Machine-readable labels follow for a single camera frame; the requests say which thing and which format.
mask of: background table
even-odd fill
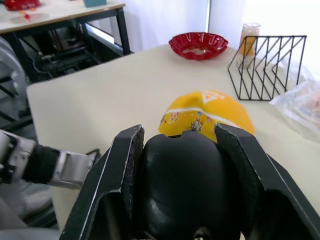
[[[122,57],[27,90],[39,143],[86,153],[106,151],[121,130],[143,124],[145,140],[157,134],[163,113],[178,96],[217,90],[236,98],[227,72],[228,48],[207,61],[186,60],[168,45]],[[285,167],[320,214],[320,147],[292,130],[272,105],[242,101],[264,150]],[[60,228],[77,190],[52,187]]]
[[[36,11],[26,10],[30,22],[23,19],[19,11],[7,11],[0,4],[0,35],[11,45],[20,64],[32,82],[37,81],[37,73],[19,38],[43,33],[58,28],[82,24],[86,34],[86,22],[116,17],[123,54],[131,53],[125,21],[123,2],[108,0],[106,5],[85,7],[83,0],[40,0]]]

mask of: red bowl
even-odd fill
[[[169,44],[172,50],[191,60],[212,59],[227,49],[228,41],[222,36],[207,32],[188,32],[174,36]]]

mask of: gray cloth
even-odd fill
[[[60,232],[49,228],[21,228],[0,230],[1,240],[58,240]]]
[[[0,229],[26,228],[27,225],[7,206],[0,197]]]

